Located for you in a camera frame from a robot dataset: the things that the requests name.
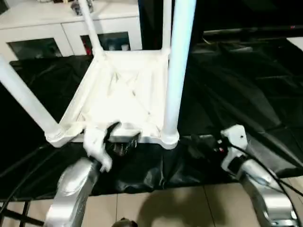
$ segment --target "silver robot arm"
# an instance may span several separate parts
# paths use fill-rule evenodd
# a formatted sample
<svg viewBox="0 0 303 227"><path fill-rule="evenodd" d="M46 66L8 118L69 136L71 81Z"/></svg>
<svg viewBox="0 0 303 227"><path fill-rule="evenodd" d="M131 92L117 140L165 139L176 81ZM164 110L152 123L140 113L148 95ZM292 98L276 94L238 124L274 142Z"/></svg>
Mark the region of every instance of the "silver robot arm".
<svg viewBox="0 0 303 227"><path fill-rule="evenodd" d="M98 179L100 166L86 158L68 167L58 182L44 227L80 227L86 201Z"/></svg>
<svg viewBox="0 0 303 227"><path fill-rule="evenodd" d="M83 147L91 159L82 158L63 172L44 227L81 227L87 199L100 172L108 172L112 167L105 142L119 124L106 130L93 126L85 129Z"/></svg>
<svg viewBox="0 0 303 227"><path fill-rule="evenodd" d="M235 125L221 132L230 144L245 150L245 129ZM240 149L228 146L221 167L232 174L250 196L258 221L262 227L301 227L292 201L285 190L256 160Z"/></svg>

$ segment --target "black tablecloth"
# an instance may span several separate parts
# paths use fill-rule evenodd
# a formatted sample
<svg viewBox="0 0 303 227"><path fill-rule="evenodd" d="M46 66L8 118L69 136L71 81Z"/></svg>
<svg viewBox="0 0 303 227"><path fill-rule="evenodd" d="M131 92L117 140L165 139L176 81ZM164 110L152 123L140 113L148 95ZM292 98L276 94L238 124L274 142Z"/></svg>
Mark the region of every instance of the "black tablecloth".
<svg viewBox="0 0 303 227"><path fill-rule="evenodd" d="M243 124L251 154L280 177L301 175L302 59L303 52L287 40L194 49L188 59L181 101L181 139ZM17 61L11 65L59 121L90 61L89 56L72 56ZM53 148L3 86L0 96L0 200L6 199L27 173L52 153L18 190L15 200L53 197L62 171L85 156L82 144ZM15 167L22 160L26 161ZM100 176L93 194L151 192L230 181L222 170L193 155L182 142L174 150L140 144L133 155L114 161L113 169Z"/></svg>

